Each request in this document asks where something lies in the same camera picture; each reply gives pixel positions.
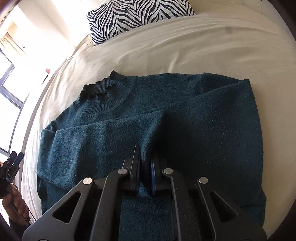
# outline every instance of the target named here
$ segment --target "silver rivet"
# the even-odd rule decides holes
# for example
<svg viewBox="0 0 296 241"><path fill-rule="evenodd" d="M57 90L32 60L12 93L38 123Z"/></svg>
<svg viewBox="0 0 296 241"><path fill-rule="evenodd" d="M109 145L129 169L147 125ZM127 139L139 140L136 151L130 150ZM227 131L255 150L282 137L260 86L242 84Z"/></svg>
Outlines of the silver rivet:
<svg viewBox="0 0 296 241"><path fill-rule="evenodd" d="M82 182L83 182L83 184L88 185L88 184L92 183L92 179L90 177L87 177L87 178L83 179Z"/></svg>
<svg viewBox="0 0 296 241"><path fill-rule="evenodd" d="M121 169L119 169L118 170L118 173L119 174L126 174L128 171L127 171L127 169L125 169L125 168L121 168Z"/></svg>
<svg viewBox="0 0 296 241"><path fill-rule="evenodd" d="M202 183L202 184L207 184L208 181L209 181L209 180L208 180L206 177L201 177L201 178L199 179L199 182Z"/></svg>
<svg viewBox="0 0 296 241"><path fill-rule="evenodd" d="M166 168L166 169L163 170L163 172L165 174L172 174L173 173L173 170L171 168Z"/></svg>

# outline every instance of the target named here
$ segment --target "zebra stripe pattern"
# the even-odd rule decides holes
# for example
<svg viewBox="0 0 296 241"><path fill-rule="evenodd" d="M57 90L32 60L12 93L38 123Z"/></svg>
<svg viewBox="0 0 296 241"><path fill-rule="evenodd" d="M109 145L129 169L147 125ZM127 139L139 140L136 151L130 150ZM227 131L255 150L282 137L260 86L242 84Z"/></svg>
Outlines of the zebra stripe pattern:
<svg viewBox="0 0 296 241"><path fill-rule="evenodd" d="M111 0L87 14L95 45L149 23L195 15L188 0Z"/></svg>

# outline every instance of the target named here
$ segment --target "window frame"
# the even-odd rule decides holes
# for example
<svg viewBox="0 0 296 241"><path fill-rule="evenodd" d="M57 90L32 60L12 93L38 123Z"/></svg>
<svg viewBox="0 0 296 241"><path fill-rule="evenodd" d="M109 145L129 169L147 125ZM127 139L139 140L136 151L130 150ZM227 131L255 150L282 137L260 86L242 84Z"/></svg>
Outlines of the window frame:
<svg viewBox="0 0 296 241"><path fill-rule="evenodd" d="M11 134L11 139L10 139L10 143L9 143L9 148L8 150L4 150L3 148L0 147L0 153L5 155L5 156L9 156L9 153L10 153L10 148L11 148L11 143L12 143L12 138L13 138L13 135L14 135L14 132L15 132L15 127L17 125L17 121L20 117L20 114L21 114L21 111L22 111L22 108L26 102L26 100L24 102L22 102L21 100L19 100L16 96L14 96L12 93L10 93L5 87L4 87L4 83L5 81L7 80L7 78L9 77L10 73L14 70L15 66L13 65L13 63L11 63L11 65L9 66L9 68L7 69L7 71L4 73L4 75L1 77L0 79L0 94L2 94L7 100L9 100L12 104L14 104L17 108L20 109L20 112L17 116L17 119L15 121L15 126L13 128L13 131L12 131L12 134Z"/></svg>

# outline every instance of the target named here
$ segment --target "sweater collar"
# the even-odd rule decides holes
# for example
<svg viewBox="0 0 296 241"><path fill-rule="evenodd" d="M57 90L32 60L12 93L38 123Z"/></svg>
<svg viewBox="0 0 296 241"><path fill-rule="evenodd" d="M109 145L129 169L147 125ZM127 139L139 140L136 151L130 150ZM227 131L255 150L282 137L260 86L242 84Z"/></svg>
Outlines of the sweater collar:
<svg viewBox="0 0 296 241"><path fill-rule="evenodd" d="M105 112L119 106L130 94L134 81L112 71L110 76L95 84L84 85L78 98L79 105L91 102L95 112Z"/></svg>

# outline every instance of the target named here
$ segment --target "beige bed sheet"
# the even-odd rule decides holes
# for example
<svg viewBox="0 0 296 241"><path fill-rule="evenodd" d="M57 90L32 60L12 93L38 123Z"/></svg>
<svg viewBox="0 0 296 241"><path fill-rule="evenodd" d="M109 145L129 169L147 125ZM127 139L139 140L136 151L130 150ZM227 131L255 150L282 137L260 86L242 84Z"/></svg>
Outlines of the beige bed sheet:
<svg viewBox="0 0 296 241"><path fill-rule="evenodd" d="M191 0L196 16L149 24L93 46L86 37L60 69L36 114L26 146L22 194L41 215L36 190L40 132L78 97L84 84L107 77L159 73L249 78L260 115L264 229L270 236L296 198L296 43L262 14L231 1Z"/></svg>

